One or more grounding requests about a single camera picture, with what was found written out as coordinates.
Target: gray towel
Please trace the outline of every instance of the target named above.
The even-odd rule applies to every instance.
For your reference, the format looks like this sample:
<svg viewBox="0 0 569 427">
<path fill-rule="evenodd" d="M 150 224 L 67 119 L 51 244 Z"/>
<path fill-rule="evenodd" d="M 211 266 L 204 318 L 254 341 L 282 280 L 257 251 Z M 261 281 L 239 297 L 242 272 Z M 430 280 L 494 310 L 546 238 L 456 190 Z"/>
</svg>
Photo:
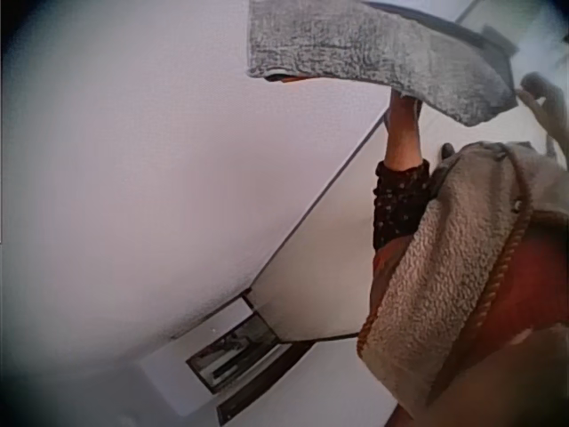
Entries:
<svg viewBox="0 0 569 427">
<path fill-rule="evenodd" d="M 517 105 L 500 47 L 430 15 L 351 0 L 251 0 L 251 77 L 334 77 L 394 89 L 466 125 Z"/>
</svg>

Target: sleeve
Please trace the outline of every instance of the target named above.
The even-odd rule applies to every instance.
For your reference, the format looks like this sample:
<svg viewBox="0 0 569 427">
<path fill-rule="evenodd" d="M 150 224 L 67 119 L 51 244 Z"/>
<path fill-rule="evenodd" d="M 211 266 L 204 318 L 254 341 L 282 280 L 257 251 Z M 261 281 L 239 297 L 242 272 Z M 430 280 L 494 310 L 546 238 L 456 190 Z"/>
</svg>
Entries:
<svg viewBox="0 0 569 427">
<path fill-rule="evenodd" d="M 383 162 L 378 177 L 373 214 L 373 247 L 379 250 L 394 238 L 413 234 L 430 200 L 429 162 L 405 171 L 392 171 Z"/>
</svg>

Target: rope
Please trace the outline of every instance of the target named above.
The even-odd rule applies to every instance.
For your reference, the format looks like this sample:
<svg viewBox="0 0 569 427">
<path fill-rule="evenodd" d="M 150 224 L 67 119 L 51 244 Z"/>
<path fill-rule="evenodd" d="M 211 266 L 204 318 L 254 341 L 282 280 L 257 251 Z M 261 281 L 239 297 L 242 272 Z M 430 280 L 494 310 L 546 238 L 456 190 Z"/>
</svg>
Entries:
<svg viewBox="0 0 569 427">
<path fill-rule="evenodd" d="M 517 179 L 517 185 L 520 190 L 520 207 L 519 215 L 514 222 L 514 227 L 506 238 L 504 247 L 502 248 L 498 259 L 493 265 L 490 271 L 490 276 L 485 285 L 485 289 L 478 298 L 477 306 L 474 311 L 470 314 L 466 324 L 459 334 L 459 338 L 454 342 L 451 354 L 447 358 L 437 375 L 437 379 L 433 383 L 431 388 L 428 404 L 430 404 L 446 387 L 450 384 L 451 380 L 454 378 L 460 363 L 462 362 L 464 356 L 470 350 L 472 344 L 474 343 L 478 330 L 484 324 L 488 312 L 490 311 L 492 304 L 496 298 L 496 294 L 500 289 L 502 280 L 504 279 L 506 272 L 508 271 L 509 262 L 512 259 L 516 248 L 519 246 L 522 238 L 524 237 L 525 231 L 527 230 L 530 220 L 533 214 L 533 201 L 532 193 L 530 191 L 529 184 L 524 177 L 522 168 L 517 161 L 516 155 L 512 150 L 504 144 L 499 144 L 501 149 L 506 153 L 509 161 L 514 167 L 514 173 Z"/>
</svg>

